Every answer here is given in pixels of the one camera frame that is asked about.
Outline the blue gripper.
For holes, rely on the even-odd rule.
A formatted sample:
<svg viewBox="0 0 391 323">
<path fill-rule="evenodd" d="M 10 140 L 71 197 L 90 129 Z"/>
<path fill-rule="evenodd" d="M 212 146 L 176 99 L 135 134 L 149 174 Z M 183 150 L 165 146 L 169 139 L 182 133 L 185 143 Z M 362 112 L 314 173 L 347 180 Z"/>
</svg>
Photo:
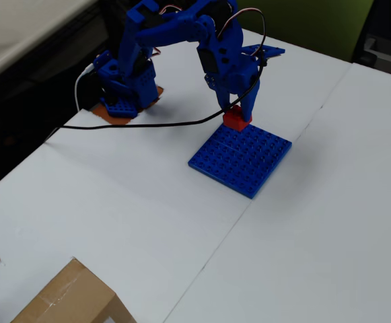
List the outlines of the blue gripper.
<svg viewBox="0 0 391 323">
<path fill-rule="evenodd" d="M 250 122 L 260 87 L 260 60 L 256 49 L 243 46 L 241 29 L 226 29 L 220 37 L 216 33 L 199 42 L 197 52 L 205 81 L 216 94 L 220 115 L 230 109 L 230 95 L 239 96 L 242 119 Z"/>
</svg>

